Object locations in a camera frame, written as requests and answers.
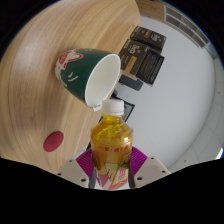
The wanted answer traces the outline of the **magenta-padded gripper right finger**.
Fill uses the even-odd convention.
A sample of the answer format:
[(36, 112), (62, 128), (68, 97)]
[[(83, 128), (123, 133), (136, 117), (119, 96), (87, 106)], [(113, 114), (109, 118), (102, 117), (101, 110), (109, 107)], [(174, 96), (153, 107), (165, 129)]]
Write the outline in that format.
[(156, 157), (147, 157), (139, 149), (132, 148), (128, 174), (130, 188), (143, 187), (170, 174)]

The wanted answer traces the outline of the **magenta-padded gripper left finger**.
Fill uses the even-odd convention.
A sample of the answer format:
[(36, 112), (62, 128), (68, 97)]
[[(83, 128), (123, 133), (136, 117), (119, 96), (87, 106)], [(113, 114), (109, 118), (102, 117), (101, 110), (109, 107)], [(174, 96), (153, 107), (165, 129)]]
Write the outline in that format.
[(56, 175), (81, 187), (94, 189), (96, 175), (92, 151), (88, 149), (75, 158), (69, 159), (57, 171)]

